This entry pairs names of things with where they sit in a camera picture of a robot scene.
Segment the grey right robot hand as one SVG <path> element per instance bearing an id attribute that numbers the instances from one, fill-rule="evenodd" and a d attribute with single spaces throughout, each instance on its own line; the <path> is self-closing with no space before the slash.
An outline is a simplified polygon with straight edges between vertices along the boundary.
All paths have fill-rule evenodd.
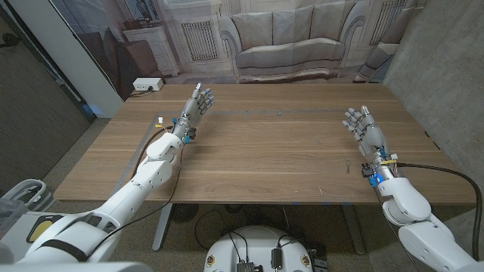
<path id="1" fill-rule="evenodd" d="M 389 152 L 386 138 L 368 108 L 365 105 L 360 111 L 349 108 L 345 116 L 342 124 L 353 134 L 363 157 L 369 162 L 385 158 Z"/>

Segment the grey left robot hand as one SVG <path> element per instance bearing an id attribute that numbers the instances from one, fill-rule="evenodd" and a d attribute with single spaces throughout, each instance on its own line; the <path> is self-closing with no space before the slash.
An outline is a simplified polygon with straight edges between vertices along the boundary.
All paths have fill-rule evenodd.
<path id="1" fill-rule="evenodd" d="M 205 91 L 201 89 L 201 83 L 198 82 L 192 96 L 188 99 L 181 115 L 178 118 L 178 122 L 172 133 L 182 140 L 189 136 L 190 130 L 194 130 L 196 126 L 201 122 L 203 114 L 213 105 L 214 97 L 212 96 L 211 89 L 208 88 Z"/>

